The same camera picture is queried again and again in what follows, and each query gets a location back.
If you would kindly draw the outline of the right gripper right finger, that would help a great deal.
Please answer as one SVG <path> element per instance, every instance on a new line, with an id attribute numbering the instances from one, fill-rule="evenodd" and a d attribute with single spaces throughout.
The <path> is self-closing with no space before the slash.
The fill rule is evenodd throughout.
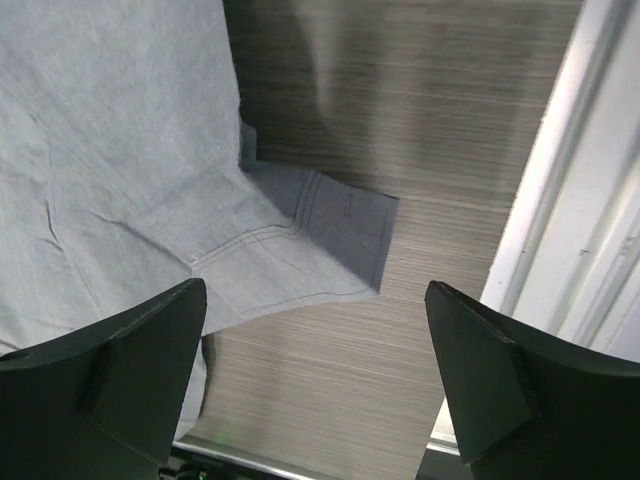
<path id="1" fill-rule="evenodd" d="M 432 281 L 426 315 L 462 463 L 476 479 L 636 479 L 639 366 Z"/>

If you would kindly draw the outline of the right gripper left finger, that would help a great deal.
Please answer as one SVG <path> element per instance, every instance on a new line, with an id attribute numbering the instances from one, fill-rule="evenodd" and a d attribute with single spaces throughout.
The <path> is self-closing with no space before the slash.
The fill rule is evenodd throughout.
<path id="1" fill-rule="evenodd" d="M 170 457 L 207 309 L 187 280 L 1 358 L 4 479 L 155 479 Z"/>

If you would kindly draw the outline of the grey long sleeve shirt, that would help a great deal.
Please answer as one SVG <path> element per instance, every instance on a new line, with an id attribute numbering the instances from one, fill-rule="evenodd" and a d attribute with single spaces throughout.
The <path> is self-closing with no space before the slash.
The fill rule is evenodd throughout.
<path id="1" fill-rule="evenodd" d="M 394 198 L 267 163 L 219 1 L 1 5 L 1 350 L 191 277 L 203 330 L 376 296 Z"/>

